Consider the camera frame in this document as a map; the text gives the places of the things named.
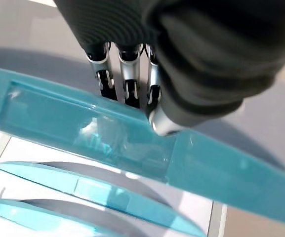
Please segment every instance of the teal plastic piece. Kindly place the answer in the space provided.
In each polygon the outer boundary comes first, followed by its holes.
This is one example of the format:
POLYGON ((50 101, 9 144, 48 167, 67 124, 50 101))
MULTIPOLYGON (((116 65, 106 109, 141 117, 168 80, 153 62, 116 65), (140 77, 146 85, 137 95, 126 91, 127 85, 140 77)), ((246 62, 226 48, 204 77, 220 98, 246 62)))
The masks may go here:
POLYGON ((0 170, 175 231, 206 237, 195 223, 172 208, 102 180, 43 164, 20 161, 0 163, 0 170))
POLYGON ((0 69, 0 130, 285 222, 285 173, 189 130, 159 137, 144 114, 0 69))
POLYGON ((70 229, 80 237, 124 237, 93 223, 16 200, 0 199, 0 217, 45 235, 62 235, 70 229))

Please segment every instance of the curved teal plastic piece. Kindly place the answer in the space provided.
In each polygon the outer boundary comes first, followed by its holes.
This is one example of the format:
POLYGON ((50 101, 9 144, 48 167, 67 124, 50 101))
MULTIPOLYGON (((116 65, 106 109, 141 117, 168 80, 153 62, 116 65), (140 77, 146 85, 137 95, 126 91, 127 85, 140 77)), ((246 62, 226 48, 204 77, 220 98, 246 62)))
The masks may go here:
POLYGON ((21 161, 0 163, 0 170, 175 231, 206 237, 195 223, 172 208, 99 179, 21 161))
POLYGON ((285 222, 285 172, 192 130, 159 137, 85 91, 0 69, 0 130, 285 222))
POLYGON ((80 237, 124 237, 93 223, 16 200, 0 199, 0 217, 44 234, 66 234, 70 229, 80 237))

